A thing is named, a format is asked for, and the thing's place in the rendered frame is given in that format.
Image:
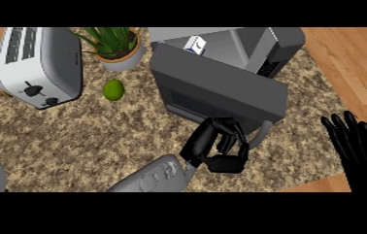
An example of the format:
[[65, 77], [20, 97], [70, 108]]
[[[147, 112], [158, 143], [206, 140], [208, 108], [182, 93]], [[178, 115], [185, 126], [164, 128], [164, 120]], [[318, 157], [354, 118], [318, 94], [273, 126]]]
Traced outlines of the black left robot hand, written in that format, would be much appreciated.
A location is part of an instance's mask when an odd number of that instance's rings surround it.
[[214, 173], [239, 174], [248, 160], [250, 144], [232, 117], [210, 117], [195, 129], [180, 155], [198, 168], [203, 163]]

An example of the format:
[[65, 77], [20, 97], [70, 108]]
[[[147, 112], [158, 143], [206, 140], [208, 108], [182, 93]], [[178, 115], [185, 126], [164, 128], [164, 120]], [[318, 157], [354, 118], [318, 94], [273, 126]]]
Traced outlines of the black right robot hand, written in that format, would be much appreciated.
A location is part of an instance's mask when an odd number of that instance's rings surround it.
[[367, 193], [367, 122], [346, 111], [344, 118], [332, 114], [332, 118], [322, 117], [322, 123], [341, 157], [350, 189]]

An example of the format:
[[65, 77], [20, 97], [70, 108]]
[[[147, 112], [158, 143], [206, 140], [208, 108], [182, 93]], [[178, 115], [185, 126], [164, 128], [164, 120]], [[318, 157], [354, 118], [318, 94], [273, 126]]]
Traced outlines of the dark grey microwave door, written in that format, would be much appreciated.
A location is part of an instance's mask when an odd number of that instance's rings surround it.
[[250, 141], [259, 147], [287, 117], [288, 85], [163, 43], [151, 69], [167, 110], [198, 123], [234, 117], [245, 135], [260, 130]]

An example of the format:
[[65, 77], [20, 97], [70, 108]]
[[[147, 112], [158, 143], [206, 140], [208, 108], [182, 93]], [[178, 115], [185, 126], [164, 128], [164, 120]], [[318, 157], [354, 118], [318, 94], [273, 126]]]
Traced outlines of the grey microwave body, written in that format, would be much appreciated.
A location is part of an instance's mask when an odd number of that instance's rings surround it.
[[191, 36], [206, 41], [204, 57], [273, 79], [306, 44], [300, 27], [150, 27], [152, 48], [183, 48]]

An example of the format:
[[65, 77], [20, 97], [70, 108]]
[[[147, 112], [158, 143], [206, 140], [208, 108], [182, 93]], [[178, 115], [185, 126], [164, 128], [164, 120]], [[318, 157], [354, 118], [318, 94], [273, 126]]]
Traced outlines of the white blue milk carton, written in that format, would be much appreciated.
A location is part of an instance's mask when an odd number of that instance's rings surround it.
[[207, 41], [201, 36], [191, 36], [183, 49], [201, 55], [206, 51]]

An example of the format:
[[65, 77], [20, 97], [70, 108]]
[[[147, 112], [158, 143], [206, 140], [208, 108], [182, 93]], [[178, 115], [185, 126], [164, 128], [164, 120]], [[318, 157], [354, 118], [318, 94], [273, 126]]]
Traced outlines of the green avocado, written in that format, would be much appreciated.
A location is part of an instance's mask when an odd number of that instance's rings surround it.
[[110, 101], [119, 101], [126, 93], [124, 83], [120, 80], [111, 80], [104, 86], [104, 96]]

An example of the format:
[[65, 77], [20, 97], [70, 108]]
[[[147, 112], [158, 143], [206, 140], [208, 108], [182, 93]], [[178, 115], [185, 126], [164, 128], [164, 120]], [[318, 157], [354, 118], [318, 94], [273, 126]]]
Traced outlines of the green potted plant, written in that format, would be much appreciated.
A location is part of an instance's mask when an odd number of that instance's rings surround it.
[[94, 47], [91, 52], [104, 67], [123, 72], [132, 69], [145, 54], [141, 27], [86, 27], [89, 37], [70, 31]]

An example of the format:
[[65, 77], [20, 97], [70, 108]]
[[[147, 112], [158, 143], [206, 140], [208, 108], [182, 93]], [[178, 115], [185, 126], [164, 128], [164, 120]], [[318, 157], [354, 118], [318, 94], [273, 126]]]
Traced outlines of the silver toaster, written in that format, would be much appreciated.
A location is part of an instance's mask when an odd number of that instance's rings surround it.
[[82, 95], [82, 44], [68, 27], [7, 27], [0, 89], [39, 109]]

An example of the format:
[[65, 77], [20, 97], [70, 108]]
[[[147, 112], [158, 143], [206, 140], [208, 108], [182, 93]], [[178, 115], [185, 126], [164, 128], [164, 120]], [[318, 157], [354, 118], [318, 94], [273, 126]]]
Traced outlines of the grey rounded object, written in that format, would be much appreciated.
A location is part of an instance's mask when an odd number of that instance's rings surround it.
[[7, 191], [7, 183], [8, 183], [7, 171], [0, 164], [0, 192]]

